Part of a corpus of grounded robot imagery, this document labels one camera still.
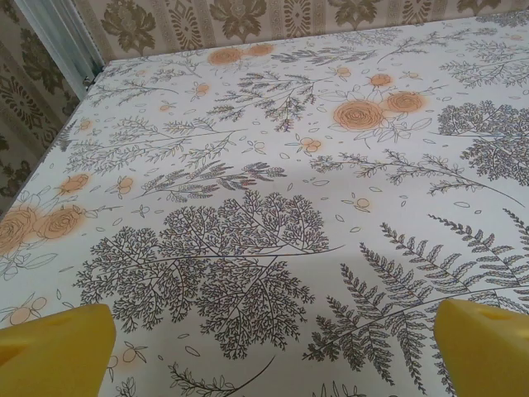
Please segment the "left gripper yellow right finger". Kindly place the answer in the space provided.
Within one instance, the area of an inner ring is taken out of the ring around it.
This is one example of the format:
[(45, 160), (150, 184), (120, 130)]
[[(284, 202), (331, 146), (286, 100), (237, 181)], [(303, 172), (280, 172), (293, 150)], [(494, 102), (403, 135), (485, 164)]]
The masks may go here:
[(528, 316), (446, 299), (434, 337), (458, 396), (528, 395)]

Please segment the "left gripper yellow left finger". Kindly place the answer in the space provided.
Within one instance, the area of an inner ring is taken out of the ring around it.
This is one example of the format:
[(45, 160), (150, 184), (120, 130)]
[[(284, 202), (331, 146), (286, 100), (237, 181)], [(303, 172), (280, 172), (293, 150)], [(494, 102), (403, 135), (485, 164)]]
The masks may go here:
[(106, 304), (1, 330), (2, 396), (97, 396), (116, 340)]

